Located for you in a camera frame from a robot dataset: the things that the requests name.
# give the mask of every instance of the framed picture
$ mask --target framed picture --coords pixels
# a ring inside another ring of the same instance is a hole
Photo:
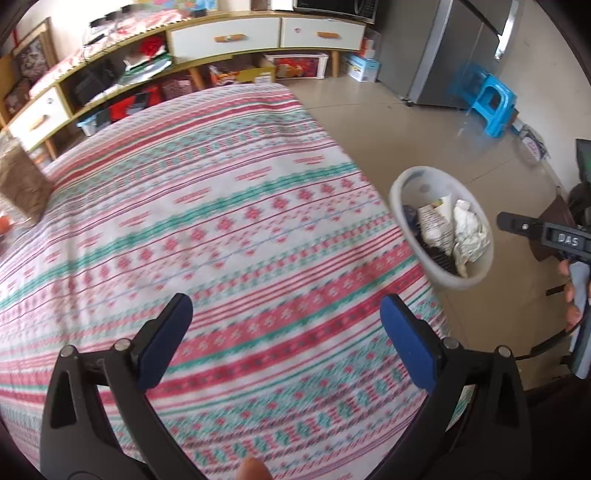
[[[57,56],[51,38],[49,18],[37,25],[13,49],[17,70],[31,85],[43,77],[56,63]]]
[[[22,78],[6,95],[4,105],[10,117],[16,115],[18,111],[29,101],[29,90],[31,82],[29,79]]]

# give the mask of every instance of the wooden leg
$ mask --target wooden leg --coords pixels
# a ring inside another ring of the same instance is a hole
[[[195,87],[197,87],[197,90],[205,90],[205,82],[203,81],[203,77],[201,77],[198,68],[189,68],[189,73],[191,74],[191,78],[193,79],[193,83],[195,84]]]
[[[49,152],[50,157],[53,160],[55,160],[57,158],[57,152],[56,152],[56,145],[53,142],[53,139],[52,138],[48,138],[43,143],[45,144],[45,148]]]
[[[338,50],[333,50],[330,52],[330,56],[333,60],[333,78],[337,78],[340,71],[340,52]]]

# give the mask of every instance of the bed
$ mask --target bed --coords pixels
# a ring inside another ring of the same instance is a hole
[[[171,100],[46,174],[45,217],[0,268],[0,414],[33,464],[60,348],[133,337],[176,292],[193,322],[148,397],[210,479],[251,455],[276,479],[362,480],[394,445],[424,394],[379,301],[398,293],[440,335],[445,317],[376,190],[287,88]]]

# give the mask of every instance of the white plastic basket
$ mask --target white plastic basket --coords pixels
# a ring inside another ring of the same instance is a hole
[[[403,205],[410,205],[415,208],[427,205],[435,200],[452,194],[452,202],[456,200],[467,200],[472,204],[470,210],[478,215],[480,221],[491,232],[491,243],[486,251],[475,262],[467,264],[468,278],[452,275],[435,263],[419,245],[417,239],[408,226],[404,216]],[[464,290],[473,287],[480,282],[491,269],[493,259],[493,240],[491,224],[489,223],[484,210],[473,194],[451,175],[432,167],[412,167],[403,171],[390,188],[390,206],[396,222],[415,252],[427,275],[436,283],[455,290]]]

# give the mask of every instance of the refrigerator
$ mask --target refrigerator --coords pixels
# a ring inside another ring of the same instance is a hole
[[[378,80],[409,104],[468,108],[482,72],[498,70],[518,6],[519,0],[381,2]]]

